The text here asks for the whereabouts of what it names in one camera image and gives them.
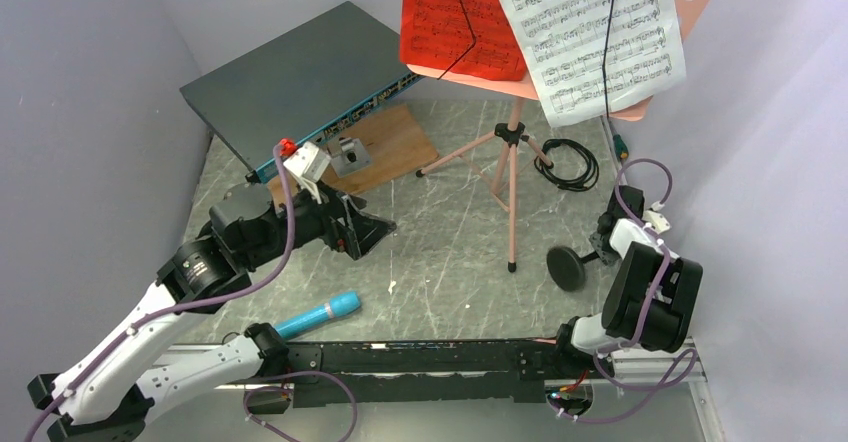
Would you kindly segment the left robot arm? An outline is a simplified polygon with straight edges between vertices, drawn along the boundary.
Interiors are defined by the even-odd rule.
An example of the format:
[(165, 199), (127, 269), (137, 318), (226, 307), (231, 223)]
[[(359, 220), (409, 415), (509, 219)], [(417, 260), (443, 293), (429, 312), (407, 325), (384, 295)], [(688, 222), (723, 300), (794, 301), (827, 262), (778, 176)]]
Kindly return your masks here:
[(396, 229), (365, 201), (320, 184), (283, 205), (261, 184), (230, 188), (198, 236), (157, 272), (126, 318), (83, 360), (28, 384), (52, 441), (132, 441), (172, 408), (232, 381), (272, 382), (290, 367), (284, 337), (268, 323), (165, 367), (159, 357), (227, 302), (257, 290), (265, 264), (279, 274), (293, 250), (319, 240), (358, 260)]

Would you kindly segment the red sheet music booklet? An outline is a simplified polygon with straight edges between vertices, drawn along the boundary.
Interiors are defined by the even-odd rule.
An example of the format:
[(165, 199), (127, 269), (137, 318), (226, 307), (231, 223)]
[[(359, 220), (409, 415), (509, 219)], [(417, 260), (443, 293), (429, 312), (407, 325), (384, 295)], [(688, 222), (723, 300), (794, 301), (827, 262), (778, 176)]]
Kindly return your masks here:
[(527, 73), (499, 0), (402, 0), (399, 59), (491, 81)]

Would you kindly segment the white sheet music paper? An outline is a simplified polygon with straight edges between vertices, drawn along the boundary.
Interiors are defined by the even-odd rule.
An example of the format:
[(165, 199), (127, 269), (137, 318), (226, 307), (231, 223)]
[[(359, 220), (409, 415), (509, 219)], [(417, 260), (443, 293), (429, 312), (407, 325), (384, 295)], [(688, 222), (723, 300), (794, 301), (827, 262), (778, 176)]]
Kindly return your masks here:
[(550, 126), (627, 109), (686, 78), (674, 0), (499, 0)]

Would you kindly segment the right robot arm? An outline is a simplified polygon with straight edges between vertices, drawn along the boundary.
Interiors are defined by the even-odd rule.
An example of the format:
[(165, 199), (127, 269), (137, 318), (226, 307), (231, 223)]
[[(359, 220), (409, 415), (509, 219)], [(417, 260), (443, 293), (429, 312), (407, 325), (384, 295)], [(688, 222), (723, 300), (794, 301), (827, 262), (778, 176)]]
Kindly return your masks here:
[(646, 210), (641, 190), (618, 186), (590, 238), (592, 252), (579, 255), (565, 246), (548, 250), (548, 272), (565, 292), (585, 285), (589, 262), (618, 265), (601, 311), (574, 317), (558, 329), (550, 353), (557, 373), (574, 377), (592, 371), (599, 356), (619, 348), (673, 353), (683, 345), (703, 268), (660, 243), (661, 221), (660, 214)]

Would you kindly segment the black round disc stand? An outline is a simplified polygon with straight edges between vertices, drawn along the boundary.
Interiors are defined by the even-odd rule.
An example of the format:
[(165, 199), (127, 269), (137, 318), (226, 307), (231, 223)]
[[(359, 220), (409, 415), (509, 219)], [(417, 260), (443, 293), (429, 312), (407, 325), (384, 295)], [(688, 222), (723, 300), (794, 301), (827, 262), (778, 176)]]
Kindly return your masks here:
[(548, 250), (546, 264), (553, 282), (565, 292), (577, 292), (586, 284), (586, 265), (597, 260), (596, 252), (580, 256), (571, 247), (555, 246)]

